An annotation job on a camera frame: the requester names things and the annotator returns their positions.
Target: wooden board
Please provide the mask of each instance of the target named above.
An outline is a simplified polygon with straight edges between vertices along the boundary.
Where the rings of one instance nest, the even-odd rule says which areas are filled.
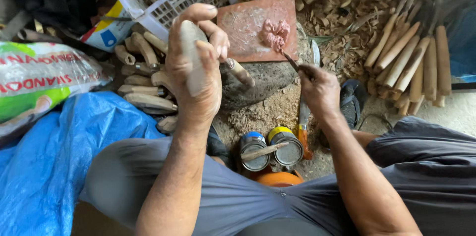
[[[217,25],[228,34],[231,45],[228,57],[238,62],[286,61],[282,54],[266,47],[259,38],[266,19],[272,23],[286,20],[291,30],[283,50],[293,60],[298,60],[294,0],[254,0],[219,8]]]

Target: right hand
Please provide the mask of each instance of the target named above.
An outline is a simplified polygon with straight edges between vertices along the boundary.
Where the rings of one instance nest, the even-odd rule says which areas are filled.
[[[302,64],[299,67],[302,95],[317,121],[323,122],[341,115],[340,85],[337,77],[311,64]]]

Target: gray pants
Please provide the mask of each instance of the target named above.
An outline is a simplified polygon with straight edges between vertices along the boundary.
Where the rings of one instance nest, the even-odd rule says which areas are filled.
[[[171,138],[126,139],[92,161],[82,199],[134,227],[169,151]],[[474,235],[476,138],[406,117],[366,147],[383,169],[424,235]],[[300,218],[333,235],[357,235],[330,175],[272,188],[205,158],[200,210],[193,235],[235,235],[250,225]]]

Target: foot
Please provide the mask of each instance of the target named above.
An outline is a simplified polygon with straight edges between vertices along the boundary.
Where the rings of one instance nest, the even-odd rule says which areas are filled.
[[[221,142],[217,130],[213,126],[210,127],[207,139],[207,154],[209,156],[218,157],[223,161],[226,167],[236,172],[236,165],[231,151]]]

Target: tin can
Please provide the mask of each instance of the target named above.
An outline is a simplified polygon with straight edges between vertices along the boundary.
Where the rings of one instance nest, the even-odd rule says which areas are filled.
[[[274,157],[280,165],[293,166],[302,159],[304,148],[293,132],[287,127],[279,126],[271,130],[268,134],[268,141],[270,145],[283,142],[289,143],[274,152]]]
[[[258,132],[248,132],[241,137],[240,154],[266,148],[265,137]],[[269,154],[260,156],[251,161],[242,162],[243,166],[249,171],[258,172],[263,170],[271,160]]]

